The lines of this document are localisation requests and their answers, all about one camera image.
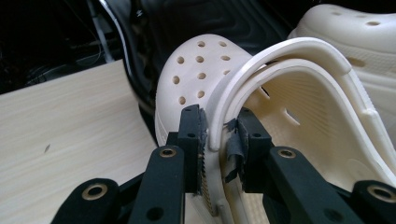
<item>shoe ventilation hole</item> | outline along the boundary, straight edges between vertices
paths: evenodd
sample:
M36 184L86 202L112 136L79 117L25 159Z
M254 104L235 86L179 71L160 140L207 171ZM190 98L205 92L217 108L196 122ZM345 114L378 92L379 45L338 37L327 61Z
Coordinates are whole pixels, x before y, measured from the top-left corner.
M172 81L173 81L173 83L174 83L175 85L177 85L177 84L180 82L180 78L179 78L178 76L174 76L174 77L172 78Z
M288 115L288 117L293 120L296 124L300 125L300 120L295 116L294 113L289 111L287 108L285 108L285 113Z
M197 61L198 63L203 63L203 62L204 62L204 58L201 57L201 56L197 56L197 57L195 58L195 61Z
M177 58L177 62L180 63L180 64L183 64L184 63L184 58L183 57L178 57Z
M356 58L346 57L346 59L350 62L350 64L356 67L364 67L366 65L364 61Z
M228 57L228 56L221 56L221 59L223 60L223 61L230 61L230 57Z
M199 41L198 42L198 47L203 48L205 46L205 42L204 41Z
M205 96L205 92L204 91L198 91L198 93L197 93L197 97L198 98L202 98L204 96Z
M205 79L205 78L206 78L206 74L205 73L198 74L198 79Z
M268 91L264 87L262 87L262 91L265 93L267 99L270 99L270 94L268 93Z
M369 25L369 26L377 26L379 24L380 24L379 21L368 21L368 22L366 22L366 25Z
M186 98L184 98L183 96L180 96L178 98L178 103L181 104L181 105L186 104Z
M222 46L222 47L227 47L227 44L222 42L222 41L219 42L219 45Z

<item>screw hole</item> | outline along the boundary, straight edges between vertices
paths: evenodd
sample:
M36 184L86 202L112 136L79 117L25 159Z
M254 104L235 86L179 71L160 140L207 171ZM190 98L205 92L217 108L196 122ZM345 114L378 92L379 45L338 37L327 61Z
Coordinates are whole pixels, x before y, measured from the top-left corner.
M277 154L279 154L279 156L283 157L283 158L287 158L287 159L293 159L296 157L296 154L288 149L280 149Z
M223 61L230 61L230 57L228 57L228 56L221 56L221 59L223 60Z
M177 62L180 63L180 64L183 64L184 63L184 58L183 57L178 57L177 58Z
M173 83L174 83L175 85L177 85L177 84L180 82L180 78L179 78L178 76L174 76L174 77L172 78L172 81L173 81Z
M334 209L326 208L323 212L326 218L332 222L342 222L344 220L343 215Z
M197 61L198 63L203 63L204 62L204 58L202 56L197 56L195 58L195 61Z
M105 184L92 184L89 185L82 192L82 198L87 201L93 201L102 198L107 193L107 185Z
M163 217L163 209L161 207L153 207L148 210L146 216L151 221L157 221Z
M205 46L205 42L204 41L199 41L198 42L198 47L203 48Z
M160 151L160 156L164 158L173 157L176 155L176 151L172 148L166 148Z
M371 185L367 188L367 190L372 196L374 196L378 200L387 203L396 203L396 194L389 189L382 188L377 185Z
M366 22L366 25L369 25L369 26L377 26L377 25L379 25L379 24L380 24L379 21L369 21L369 22Z
M205 73L198 74L198 79L205 79L205 78L206 78L206 74Z
M180 96L178 98L178 103L181 104L181 105L186 104L186 98L184 98L183 96Z
M220 44L222 47L227 47L227 44L224 43L224 42L222 42L222 41L220 41L219 44Z

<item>wire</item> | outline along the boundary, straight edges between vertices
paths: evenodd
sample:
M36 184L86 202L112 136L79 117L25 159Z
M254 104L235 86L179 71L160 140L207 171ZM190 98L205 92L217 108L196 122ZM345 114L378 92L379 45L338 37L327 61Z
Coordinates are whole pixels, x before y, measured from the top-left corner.
M96 37L96 35L94 34L94 32L91 30L91 28L84 22L84 20L77 14L77 12L73 9L73 7L67 2L67 0L63 0L65 4L67 4L67 6L69 7L69 9L73 12L73 14L76 16L76 18L78 19L79 22L81 22L81 24L90 32L90 34L93 36L93 38L95 39L95 42L100 43L99 39ZM97 53L97 57L96 59L92 62L92 63L77 63L78 65L81 66L91 66L95 63L97 63L102 55L102 48L100 47L100 45L97 45L98 47L98 53Z

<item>light wood surface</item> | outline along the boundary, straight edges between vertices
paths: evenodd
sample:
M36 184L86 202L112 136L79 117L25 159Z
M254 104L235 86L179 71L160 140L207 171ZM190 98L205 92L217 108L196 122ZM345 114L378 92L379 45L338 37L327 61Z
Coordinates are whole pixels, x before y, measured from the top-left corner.
M50 223L76 186L122 184L154 148L122 61L0 95L0 222Z

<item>crocs shoe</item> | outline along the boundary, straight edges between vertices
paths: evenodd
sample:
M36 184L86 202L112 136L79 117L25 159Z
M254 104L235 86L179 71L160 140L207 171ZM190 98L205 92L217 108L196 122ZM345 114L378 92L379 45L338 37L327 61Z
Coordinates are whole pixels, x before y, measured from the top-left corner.
M385 127L347 59L330 44L294 38L251 56L218 35L200 35L169 57L160 77L155 125L165 144L181 110L206 114L205 178L192 200L203 219L263 223L262 195L246 194L227 175L224 124L242 106L252 110L276 146L299 149L322 176L351 190L358 180L396 186L396 153Z
M289 38L312 36L352 64L396 146L396 13L371 14L334 5L308 10Z

